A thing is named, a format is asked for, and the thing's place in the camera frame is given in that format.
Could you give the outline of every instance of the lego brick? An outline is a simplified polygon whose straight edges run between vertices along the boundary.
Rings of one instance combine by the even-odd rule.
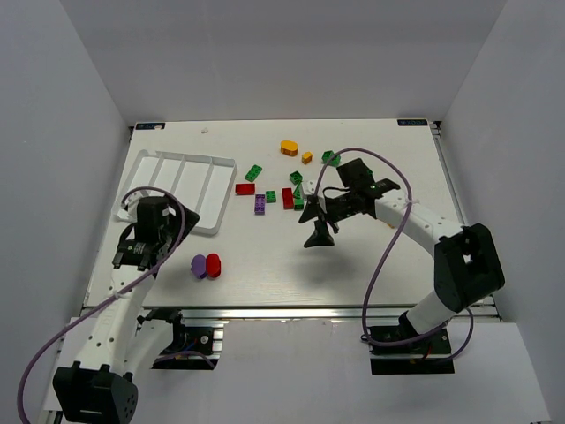
[[[253,165],[252,168],[245,174],[245,179],[252,183],[259,176],[263,169],[259,165]]]
[[[217,278],[222,273],[222,262],[217,254],[209,254],[206,257],[206,272],[208,276]]]
[[[236,184],[236,194],[238,196],[248,196],[251,194],[255,194],[255,184],[253,183]]]
[[[332,161],[329,163],[330,166],[337,166],[339,162],[342,160],[342,157],[337,155]]]
[[[275,203],[276,202],[276,191],[268,191],[265,192],[265,198],[267,200],[267,203]]]
[[[296,156],[298,154],[298,144],[292,140],[281,141],[281,153],[288,156]]]
[[[298,172],[297,170],[292,172],[290,174],[290,182],[294,185],[300,184],[302,182],[302,175],[300,175],[300,172]]]
[[[327,152],[324,152],[324,154],[321,156],[321,162],[326,163],[328,161],[328,159],[330,157],[332,157],[333,155],[334,155],[333,150],[328,150]]]
[[[324,152],[324,154],[321,156],[321,161],[322,163],[326,163],[330,157],[332,157],[334,155],[334,151],[333,150],[328,150],[327,152]],[[342,158],[338,155],[336,156],[334,159],[332,159],[332,162],[330,162],[330,166],[337,166],[339,165],[339,162],[342,160]]]
[[[291,188],[283,188],[282,190],[282,207],[285,209],[294,208],[294,199],[292,197]]]
[[[312,152],[306,152],[302,155],[302,163],[304,165],[312,161]]]
[[[304,201],[302,199],[295,199],[294,210],[302,210],[302,209],[304,209]]]
[[[207,276],[206,257],[203,254],[197,254],[192,258],[191,271],[200,280]]]
[[[255,194],[255,215],[265,215],[265,194]]]

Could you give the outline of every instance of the red lego brick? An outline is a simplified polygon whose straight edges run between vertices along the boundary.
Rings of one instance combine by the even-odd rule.
[[[282,190],[282,207],[285,209],[294,209],[294,197],[291,188],[283,188]]]
[[[206,272],[208,276],[217,278],[222,273],[222,262],[217,254],[209,254],[206,257]]]
[[[255,184],[236,184],[236,194],[239,196],[255,194]]]

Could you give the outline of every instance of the purple cylinder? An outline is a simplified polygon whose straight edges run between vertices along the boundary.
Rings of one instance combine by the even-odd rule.
[[[207,276],[206,256],[204,256],[203,254],[197,254],[196,256],[194,256],[194,258],[192,258],[191,271],[200,280],[202,278],[205,278]]]

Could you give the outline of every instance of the cable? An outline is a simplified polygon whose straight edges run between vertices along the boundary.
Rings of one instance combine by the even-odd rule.
[[[160,358],[157,358],[155,360],[155,364],[158,362],[163,362],[164,360],[173,360],[175,359],[177,356],[191,356],[191,355],[196,355],[196,356],[200,356],[212,369],[215,368],[214,362],[212,362],[208,356],[206,356],[204,353],[200,353],[200,352],[196,352],[196,351],[181,351],[181,352],[177,352],[177,353],[171,353],[170,355],[164,355],[161,356]]]
[[[367,155],[374,156],[377,159],[383,161],[386,165],[388,165],[390,168],[392,168],[392,170],[394,172],[396,172],[398,177],[400,177],[401,180],[404,182],[404,185],[406,186],[407,197],[408,197],[408,205],[406,206],[406,212],[404,213],[403,219],[400,222],[400,225],[398,225],[398,228],[396,229],[395,235],[392,237],[392,239],[388,243],[387,248],[385,249],[384,253],[382,254],[382,256],[379,260],[379,263],[377,264],[377,268],[375,269],[373,276],[371,277],[371,280],[369,281],[369,285],[367,286],[365,298],[363,299],[363,309],[362,309],[362,312],[361,312],[361,324],[363,325],[363,334],[366,337],[366,340],[367,340],[368,343],[370,343],[371,345],[379,346],[379,347],[404,346],[404,345],[410,345],[412,343],[419,342],[421,340],[426,340],[427,338],[429,338],[433,334],[435,334],[438,331],[440,331],[441,329],[443,329],[443,327],[445,327],[445,323],[437,326],[435,329],[431,329],[430,331],[428,331],[425,334],[421,334],[419,336],[407,338],[407,339],[404,339],[404,340],[399,340],[397,342],[379,342],[379,341],[371,338],[371,336],[369,335],[369,329],[367,327],[367,309],[369,307],[369,299],[371,298],[371,292],[373,291],[374,284],[377,281],[377,278],[379,277],[380,271],[382,270],[382,267],[384,266],[385,261],[387,260],[388,256],[390,255],[392,248],[395,246],[396,241],[398,240],[398,238],[402,234],[404,226],[408,222],[408,216],[410,215],[410,212],[412,210],[412,187],[411,187],[410,183],[408,182],[408,179],[404,176],[404,174],[402,174],[402,172],[398,168],[396,168],[396,166],[392,162],[390,162],[389,159],[387,159],[386,157],[381,156],[377,153],[374,153],[371,150],[367,150],[366,148],[344,148],[344,149],[338,151],[337,153],[334,153],[334,155],[332,157],[330,157],[326,161],[326,163],[324,163],[324,166],[322,166],[321,171],[320,171],[320,176],[318,177],[318,182],[316,183],[316,188],[314,189],[314,196],[318,195],[318,191],[320,190],[321,180],[324,176],[324,172],[326,171],[326,168],[328,167],[329,163],[336,156],[341,155],[341,154],[346,153],[346,152],[361,152],[361,153],[365,153]]]
[[[349,191],[347,188],[324,187],[324,189],[321,191],[321,195],[326,197],[326,191],[327,190],[336,190],[337,192],[346,192],[346,193]]]
[[[434,361],[433,362],[434,364],[441,364],[443,362],[447,362],[448,360],[454,360],[456,357],[458,357],[461,354],[462,351],[465,350],[465,348],[467,347],[467,345],[471,341],[471,337],[473,335],[473,330],[475,329],[475,316],[473,315],[473,312],[468,307],[466,307],[465,310],[469,314],[469,332],[467,333],[467,338],[465,338],[465,341],[463,342],[461,347],[459,349],[457,349],[454,353],[451,353],[451,355],[449,355],[447,358],[442,358],[440,360]]]
[[[194,340],[192,343],[190,343],[188,346],[186,346],[183,351],[190,351],[194,345],[196,344],[196,340]]]
[[[125,194],[124,198],[122,199],[122,206],[125,204],[125,201],[133,193],[136,193],[136,192],[141,191],[141,190],[151,190],[151,191],[154,191],[154,192],[162,193],[178,205],[178,208],[180,210],[180,230],[178,232],[178,236],[177,236],[177,239],[175,240],[175,243],[173,243],[173,246],[167,252],[167,254],[165,254],[151,269],[148,269],[141,276],[139,276],[138,278],[133,280],[131,283],[126,285],[122,290],[118,291],[117,292],[118,294],[126,294],[130,289],[132,289],[136,285],[140,284],[147,277],[152,276],[154,273],[156,273],[159,270],[159,268],[163,265],[163,263],[165,263],[165,261],[169,259],[169,257],[173,254],[173,252],[175,252],[175,250],[177,249],[178,245],[180,244],[180,242],[183,238],[183,233],[185,232],[186,216],[185,216],[185,209],[183,208],[182,203],[175,196],[173,196],[171,193],[169,193],[169,192],[167,192],[167,191],[165,191],[161,188],[150,187],[150,186],[142,186],[142,187],[134,188],[134,189],[130,190],[128,193]],[[106,300],[101,302],[97,307],[94,307],[93,309],[88,311],[86,314],[80,316],[79,319],[77,319],[74,322],[71,322],[70,324],[64,326],[63,329],[61,329],[58,333],[56,333],[32,357],[32,359],[29,361],[29,364],[27,364],[27,367],[24,370],[24,373],[21,376],[21,379],[19,380],[17,405],[18,405],[18,415],[19,415],[19,419],[21,420],[21,422],[23,422],[24,424],[31,424],[31,422],[27,418],[26,410],[24,408],[24,388],[26,387],[27,378],[29,377],[29,374],[31,373],[32,369],[34,368],[34,366],[37,363],[37,361],[39,360],[39,358],[62,336],[64,336],[66,333],[68,333],[69,331],[74,329],[77,325],[82,323],[87,318],[90,318],[92,315],[102,311],[109,304],[116,301],[116,299],[117,299],[116,296],[110,296],[109,298],[107,298]]]

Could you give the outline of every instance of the purple lego brick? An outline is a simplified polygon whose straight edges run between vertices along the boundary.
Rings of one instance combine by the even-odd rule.
[[[265,215],[265,194],[255,194],[255,215]]]
[[[203,254],[197,254],[192,258],[192,273],[197,278],[205,278],[207,276],[206,272],[206,256]]]

